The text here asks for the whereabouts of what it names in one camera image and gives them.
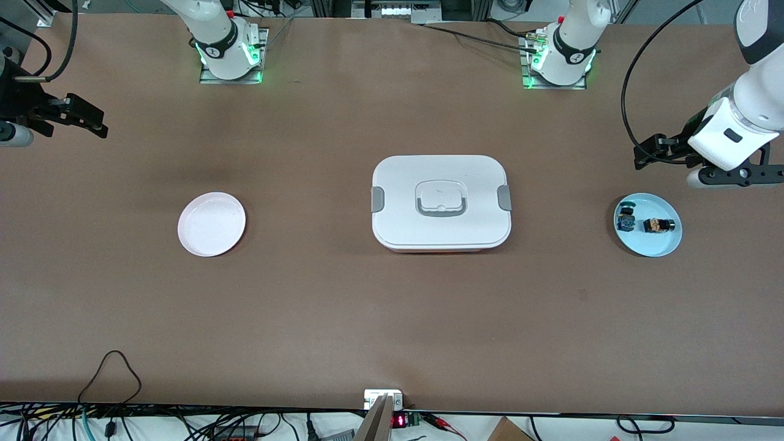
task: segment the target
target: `white bracket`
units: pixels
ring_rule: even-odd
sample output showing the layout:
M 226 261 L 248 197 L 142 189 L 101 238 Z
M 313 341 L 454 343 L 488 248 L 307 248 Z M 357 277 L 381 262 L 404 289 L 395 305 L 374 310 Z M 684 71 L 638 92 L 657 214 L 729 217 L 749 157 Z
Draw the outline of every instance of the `white bracket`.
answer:
M 392 395 L 394 398 L 394 410 L 403 410 L 403 392 L 397 389 L 365 389 L 365 406 L 363 409 L 370 410 L 376 399 L 382 395 Z

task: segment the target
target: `light blue plate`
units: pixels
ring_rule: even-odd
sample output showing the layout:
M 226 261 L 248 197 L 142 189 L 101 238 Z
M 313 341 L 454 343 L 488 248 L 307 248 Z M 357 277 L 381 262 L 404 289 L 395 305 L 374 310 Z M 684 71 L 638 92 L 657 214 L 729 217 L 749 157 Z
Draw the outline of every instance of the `light blue plate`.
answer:
M 621 204 L 634 202 L 634 231 L 620 231 L 617 228 L 618 215 L 621 213 Z M 646 233 L 643 221 L 651 218 L 672 219 L 675 229 L 666 233 Z M 681 218 L 677 211 L 666 200 L 649 193 L 634 193 L 623 198 L 615 208 L 612 218 L 612 228 L 621 239 L 623 245 L 637 254 L 647 257 L 661 257 L 672 253 L 681 243 L 684 235 Z

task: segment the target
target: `white plastic container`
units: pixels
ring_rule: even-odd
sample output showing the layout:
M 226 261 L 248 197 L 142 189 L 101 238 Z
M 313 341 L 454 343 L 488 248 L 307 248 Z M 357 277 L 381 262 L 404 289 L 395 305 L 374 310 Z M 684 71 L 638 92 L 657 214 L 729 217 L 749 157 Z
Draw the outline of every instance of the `white plastic container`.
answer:
M 401 253 L 468 252 L 512 230 L 506 172 L 483 155 L 391 156 L 373 172 L 373 234 Z

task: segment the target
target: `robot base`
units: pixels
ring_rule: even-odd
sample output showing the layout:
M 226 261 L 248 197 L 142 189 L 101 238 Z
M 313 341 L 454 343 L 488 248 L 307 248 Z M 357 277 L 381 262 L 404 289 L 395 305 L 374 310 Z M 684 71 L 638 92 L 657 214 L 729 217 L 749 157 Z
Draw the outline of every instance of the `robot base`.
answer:
M 209 71 L 207 66 L 201 63 L 201 73 L 199 74 L 200 84 L 260 84 L 264 74 L 264 60 L 267 58 L 267 39 L 269 38 L 270 30 L 266 27 L 259 28 L 256 24 L 251 25 L 251 44 L 260 44 L 261 47 L 257 51 L 253 51 L 252 55 L 259 57 L 259 63 L 252 67 L 247 74 L 237 79 L 221 79 L 216 77 Z
M 526 38 L 520 37 L 517 39 L 517 44 L 524 48 L 536 48 L 535 44 L 531 44 Z M 523 86 L 526 89 L 566 89 L 566 90 L 585 90 L 586 88 L 586 74 L 576 83 L 568 86 L 558 86 L 547 80 L 537 71 L 531 69 L 531 64 L 534 63 L 535 54 L 520 51 L 520 65 L 523 72 Z

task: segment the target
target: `plate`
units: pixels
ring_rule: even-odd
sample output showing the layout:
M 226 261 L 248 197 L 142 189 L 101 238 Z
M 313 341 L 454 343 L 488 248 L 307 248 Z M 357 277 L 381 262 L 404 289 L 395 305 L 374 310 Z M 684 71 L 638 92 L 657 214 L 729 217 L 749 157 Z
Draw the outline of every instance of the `plate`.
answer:
M 618 215 L 621 213 L 621 204 L 634 202 L 634 230 L 620 231 L 617 227 Z M 672 219 L 675 229 L 664 233 L 646 233 L 643 222 L 647 219 Z M 634 193 L 619 202 L 612 218 L 612 229 L 621 239 L 623 245 L 637 254 L 647 257 L 661 257 L 672 253 L 681 243 L 684 235 L 681 218 L 677 211 L 666 200 L 649 193 Z
M 226 253 L 245 231 L 245 209 L 232 195 L 214 191 L 191 201 L 180 214 L 177 235 L 186 250 L 200 257 Z

